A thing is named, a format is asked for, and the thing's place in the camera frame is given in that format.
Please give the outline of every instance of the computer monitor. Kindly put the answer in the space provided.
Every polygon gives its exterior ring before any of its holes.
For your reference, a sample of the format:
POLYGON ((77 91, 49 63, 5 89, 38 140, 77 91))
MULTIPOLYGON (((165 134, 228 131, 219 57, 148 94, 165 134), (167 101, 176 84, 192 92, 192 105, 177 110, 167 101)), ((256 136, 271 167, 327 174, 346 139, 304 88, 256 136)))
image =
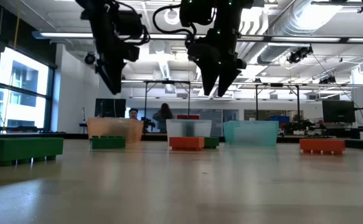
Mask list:
POLYGON ((353 101, 324 100, 323 115, 326 123, 354 123, 356 114, 353 101))
POLYGON ((101 118, 124 118, 126 111, 125 99, 96 99, 95 116, 101 118))

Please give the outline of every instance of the plastic bin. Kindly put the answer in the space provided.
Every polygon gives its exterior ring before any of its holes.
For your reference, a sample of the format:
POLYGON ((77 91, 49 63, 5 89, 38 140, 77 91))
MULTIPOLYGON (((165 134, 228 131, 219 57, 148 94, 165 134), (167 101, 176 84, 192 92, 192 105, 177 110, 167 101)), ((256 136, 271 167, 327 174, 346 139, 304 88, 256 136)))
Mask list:
POLYGON ((144 122, 124 118, 89 118, 87 121, 88 138, 92 136, 122 136, 126 143, 141 140, 144 122))
POLYGON ((225 142, 231 145, 275 147, 278 121, 229 121, 224 123, 225 142))
POLYGON ((170 137, 210 137, 211 120, 166 120, 167 141, 170 137))

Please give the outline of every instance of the orange plastic base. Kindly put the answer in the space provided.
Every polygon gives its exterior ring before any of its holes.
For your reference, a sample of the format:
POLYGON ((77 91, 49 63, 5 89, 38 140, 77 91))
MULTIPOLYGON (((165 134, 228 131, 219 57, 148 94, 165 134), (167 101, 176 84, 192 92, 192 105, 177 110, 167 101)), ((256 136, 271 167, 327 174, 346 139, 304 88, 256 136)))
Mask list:
POLYGON ((346 150, 344 140, 335 139, 300 139, 303 153, 343 155, 346 150))
POLYGON ((205 138, 170 137, 169 146, 174 151, 201 151, 205 147, 205 138))

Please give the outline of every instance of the teal plastic bin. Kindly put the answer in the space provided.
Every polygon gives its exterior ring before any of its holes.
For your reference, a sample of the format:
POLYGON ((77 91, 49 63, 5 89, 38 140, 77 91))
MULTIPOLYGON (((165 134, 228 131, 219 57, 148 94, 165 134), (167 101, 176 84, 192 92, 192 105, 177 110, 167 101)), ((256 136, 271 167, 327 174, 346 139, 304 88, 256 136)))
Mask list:
POLYGON ((278 121, 229 121, 224 123, 225 142, 238 146, 275 147, 278 121))

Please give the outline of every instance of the red block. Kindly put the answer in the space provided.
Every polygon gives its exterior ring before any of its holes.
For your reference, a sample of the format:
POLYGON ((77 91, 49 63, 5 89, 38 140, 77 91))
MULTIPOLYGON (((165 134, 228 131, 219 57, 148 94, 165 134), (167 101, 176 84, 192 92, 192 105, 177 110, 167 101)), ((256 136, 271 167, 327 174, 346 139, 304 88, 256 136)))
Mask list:
POLYGON ((344 140, 337 139, 300 139, 300 149, 304 153, 342 155, 346 150, 344 140))
POLYGON ((201 151, 205 147, 205 138, 170 137, 169 146, 175 151, 201 151))

